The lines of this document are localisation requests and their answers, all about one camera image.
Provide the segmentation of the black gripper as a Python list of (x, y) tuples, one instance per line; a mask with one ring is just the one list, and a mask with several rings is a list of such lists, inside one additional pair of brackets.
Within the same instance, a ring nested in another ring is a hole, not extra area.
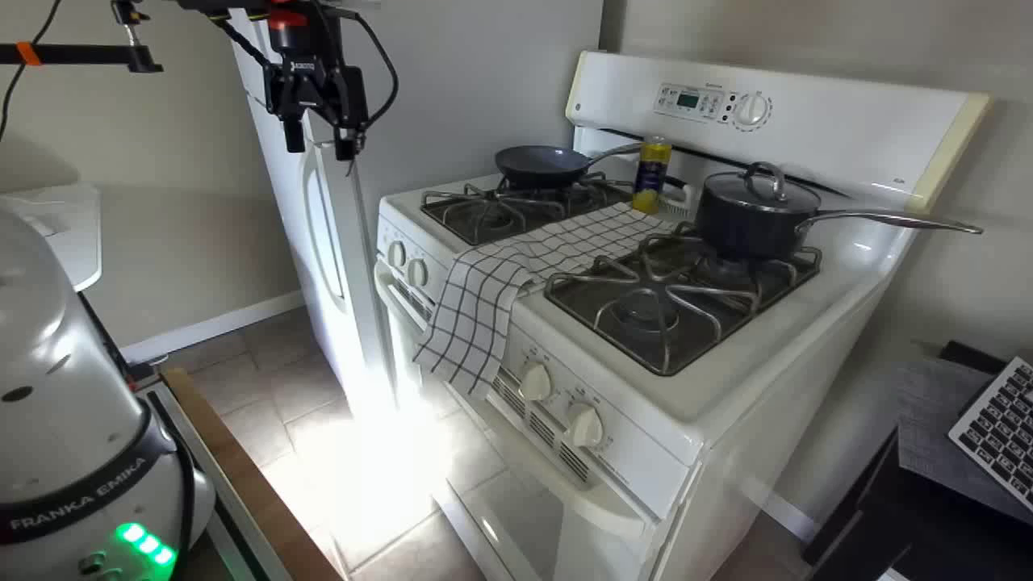
[(268, 110), (286, 149), (302, 149), (302, 117), (316, 115), (333, 129), (335, 160), (353, 162), (364, 149), (368, 101), (363, 70), (341, 58), (339, 13), (325, 5), (270, 5), (264, 31), (282, 56), (268, 77)]

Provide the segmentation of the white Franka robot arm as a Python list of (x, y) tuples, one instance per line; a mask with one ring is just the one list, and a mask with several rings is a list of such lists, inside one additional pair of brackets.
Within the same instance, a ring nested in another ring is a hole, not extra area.
[(0, 581), (176, 581), (207, 475), (117, 370), (59, 252), (0, 212)]

